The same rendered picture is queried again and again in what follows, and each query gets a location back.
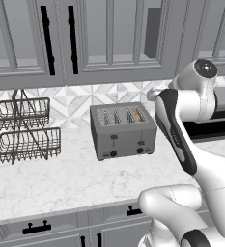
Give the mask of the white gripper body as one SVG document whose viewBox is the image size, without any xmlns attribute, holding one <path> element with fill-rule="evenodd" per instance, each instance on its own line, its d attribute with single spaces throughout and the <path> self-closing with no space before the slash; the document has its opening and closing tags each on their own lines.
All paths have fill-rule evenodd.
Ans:
<svg viewBox="0 0 225 247">
<path fill-rule="evenodd" d="M 147 91 L 147 100 L 154 101 L 155 98 L 164 91 L 164 88 L 151 88 Z"/>
</svg>

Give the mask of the toasted bread slice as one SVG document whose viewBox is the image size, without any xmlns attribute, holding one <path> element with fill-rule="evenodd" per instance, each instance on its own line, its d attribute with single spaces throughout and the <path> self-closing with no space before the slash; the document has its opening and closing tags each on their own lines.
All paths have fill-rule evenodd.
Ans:
<svg viewBox="0 0 225 247">
<path fill-rule="evenodd" d="M 138 112 L 138 110 L 136 108 L 133 108 L 133 113 L 134 113 L 137 121 L 138 122 L 142 122 L 141 115 L 140 115 L 140 113 Z"/>
</svg>

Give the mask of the grey four-slot toaster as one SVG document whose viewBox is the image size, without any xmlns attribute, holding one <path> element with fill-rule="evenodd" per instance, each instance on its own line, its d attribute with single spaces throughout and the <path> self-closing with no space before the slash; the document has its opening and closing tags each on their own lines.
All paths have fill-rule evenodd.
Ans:
<svg viewBox="0 0 225 247">
<path fill-rule="evenodd" d="M 141 115 L 138 122 L 133 108 Z M 141 102 L 92 105 L 90 125 L 97 160 L 152 154 L 155 151 L 157 126 Z"/>
</svg>

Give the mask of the grey drawer front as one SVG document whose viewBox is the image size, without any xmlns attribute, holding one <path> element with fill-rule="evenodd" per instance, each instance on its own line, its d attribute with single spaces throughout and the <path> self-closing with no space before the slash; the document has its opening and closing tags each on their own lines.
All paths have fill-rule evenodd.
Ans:
<svg viewBox="0 0 225 247">
<path fill-rule="evenodd" d="M 119 221 L 119 220 L 125 220 L 125 219 L 129 219 L 133 217 L 139 217 L 143 215 L 143 212 L 142 212 L 142 214 L 127 216 L 127 210 L 129 206 L 132 206 L 133 209 L 140 208 L 139 204 L 137 203 L 126 203 L 123 205 L 106 207 L 103 210 L 103 221 L 104 222 Z"/>
<path fill-rule="evenodd" d="M 71 213 L 3 224 L 0 225 L 0 234 L 2 234 L 3 238 L 32 235 L 32 233 L 23 234 L 22 230 L 27 228 L 29 223 L 32 223 L 33 226 L 40 226 L 43 220 L 46 220 L 47 223 L 51 225 L 51 230 L 60 229 L 64 227 L 77 227 L 77 215 L 75 213 Z"/>
</svg>

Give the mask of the grey base cupboard door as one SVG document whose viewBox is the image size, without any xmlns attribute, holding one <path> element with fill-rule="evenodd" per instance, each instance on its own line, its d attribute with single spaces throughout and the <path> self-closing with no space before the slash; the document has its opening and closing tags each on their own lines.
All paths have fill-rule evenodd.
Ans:
<svg viewBox="0 0 225 247">
<path fill-rule="evenodd" d="M 58 233 L 0 242 L 0 247 L 81 247 L 79 233 Z"/>
<path fill-rule="evenodd" d="M 93 226 L 91 246 L 98 247 L 97 233 L 101 233 L 102 247 L 138 247 L 141 238 L 149 231 L 151 220 L 140 217 Z"/>
</svg>

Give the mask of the grey wall cupboard door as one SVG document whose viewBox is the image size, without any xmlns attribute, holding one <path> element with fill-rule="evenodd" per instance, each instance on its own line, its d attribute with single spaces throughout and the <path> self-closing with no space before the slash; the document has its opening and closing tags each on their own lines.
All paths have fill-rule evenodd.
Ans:
<svg viewBox="0 0 225 247">
<path fill-rule="evenodd" d="M 64 84 L 57 0 L 0 0 L 0 90 Z M 46 6 L 55 58 L 49 73 L 41 6 Z"/>
<path fill-rule="evenodd" d="M 68 6 L 74 7 L 73 74 Z M 185 0 L 60 0 L 67 83 L 85 85 L 175 76 Z"/>
<path fill-rule="evenodd" d="M 196 59 L 211 60 L 225 76 L 225 0 L 188 0 L 176 72 Z"/>
</svg>

